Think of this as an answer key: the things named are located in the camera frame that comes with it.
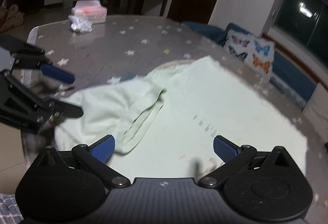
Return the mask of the pale green t-shirt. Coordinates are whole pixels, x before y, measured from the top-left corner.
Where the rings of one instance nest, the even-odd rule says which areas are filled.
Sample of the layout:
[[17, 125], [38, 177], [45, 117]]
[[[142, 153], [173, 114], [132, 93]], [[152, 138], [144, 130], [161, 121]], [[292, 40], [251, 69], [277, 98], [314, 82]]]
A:
[[57, 125], [57, 147], [70, 150], [112, 135], [115, 152], [107, 164], [130, 180], [212, 172], [222, 164], [213, 151], [217, 135], [259, 151], [283, 146], [306, 170], [306, 137], [211, 57], [80, 90], [67, 101], [84, 113]]

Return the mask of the butterfly print cushion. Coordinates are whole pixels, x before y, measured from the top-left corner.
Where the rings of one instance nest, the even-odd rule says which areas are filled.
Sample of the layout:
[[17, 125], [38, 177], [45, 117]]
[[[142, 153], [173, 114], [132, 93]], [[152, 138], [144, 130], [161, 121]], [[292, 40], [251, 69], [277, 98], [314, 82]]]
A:
[[226, 39], [224, 50], [270, 80], [275, 56], [274, 42], [232, 29], [228, 31]]

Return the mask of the round induction cooktop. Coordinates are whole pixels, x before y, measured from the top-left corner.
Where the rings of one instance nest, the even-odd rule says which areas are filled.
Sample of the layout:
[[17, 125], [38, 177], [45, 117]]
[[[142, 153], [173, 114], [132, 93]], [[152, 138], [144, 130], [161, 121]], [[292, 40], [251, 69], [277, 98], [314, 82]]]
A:
[[153, 73], [154, 71], [157, 71], [157, 70], [163, 70], [163, 69], [169, 69], [169, 68], [176, 68], [176, 67], [180, 67], [182, 65], [189, 65], [189, 64], [192, 64], [194, 61], [195, 60], [193, 60], [193, 59], [184, 59], [184, 60], [173, 60], [173, 61], [169, 61], [167, 63], [163, 63], [160, 66], [156, 67], [151, 72]]

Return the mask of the blue bench sofa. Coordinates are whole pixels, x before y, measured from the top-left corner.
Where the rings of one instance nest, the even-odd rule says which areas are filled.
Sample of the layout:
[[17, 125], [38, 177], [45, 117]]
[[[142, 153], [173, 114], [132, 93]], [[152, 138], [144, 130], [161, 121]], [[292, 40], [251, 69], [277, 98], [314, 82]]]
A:
[[305, 107], [315, 90], [322, 88], [327, 91], [326, 84], [272, 39], [257, 37], [234, 23], [229, 23], [224, 30], [190, 21], [182, 25], [222, 46], [301, 108]]

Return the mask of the dark window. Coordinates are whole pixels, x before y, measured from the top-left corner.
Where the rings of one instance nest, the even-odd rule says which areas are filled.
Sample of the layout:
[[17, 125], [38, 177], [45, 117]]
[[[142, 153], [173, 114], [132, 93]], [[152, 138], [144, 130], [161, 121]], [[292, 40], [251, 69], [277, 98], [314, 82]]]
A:
[[275, 26], [327, 65], [327, 0], [284, 0]]

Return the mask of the crumpled white tissue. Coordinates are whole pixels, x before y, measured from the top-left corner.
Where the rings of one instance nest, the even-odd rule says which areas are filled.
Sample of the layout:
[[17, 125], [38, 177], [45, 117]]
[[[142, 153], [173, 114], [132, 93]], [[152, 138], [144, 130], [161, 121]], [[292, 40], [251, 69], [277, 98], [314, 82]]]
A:
[[92, 31], [92, 22], [83, 16], [68, 16], [71, 22], [71, 29], [77, 33], [88, 33]]

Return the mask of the beige cushion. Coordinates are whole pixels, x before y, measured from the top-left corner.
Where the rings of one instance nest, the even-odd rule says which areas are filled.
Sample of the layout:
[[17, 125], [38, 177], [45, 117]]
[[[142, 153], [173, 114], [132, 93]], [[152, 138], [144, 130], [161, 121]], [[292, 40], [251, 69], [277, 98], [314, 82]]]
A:
[[318, 83], [302, 112], [322, 136], [327, 136], [327, 105], [327, 90]]

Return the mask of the pink tissue box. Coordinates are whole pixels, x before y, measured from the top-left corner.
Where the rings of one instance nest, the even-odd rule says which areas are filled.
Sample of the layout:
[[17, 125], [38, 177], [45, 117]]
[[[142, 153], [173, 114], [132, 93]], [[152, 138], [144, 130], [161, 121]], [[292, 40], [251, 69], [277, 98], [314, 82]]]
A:
[[99, 0], [83, 0], [77, 1], [71, 10], [71, 14], [85, 17], [93, 24], [101, 24], [106, 22], [107, 8], [103, 7]]

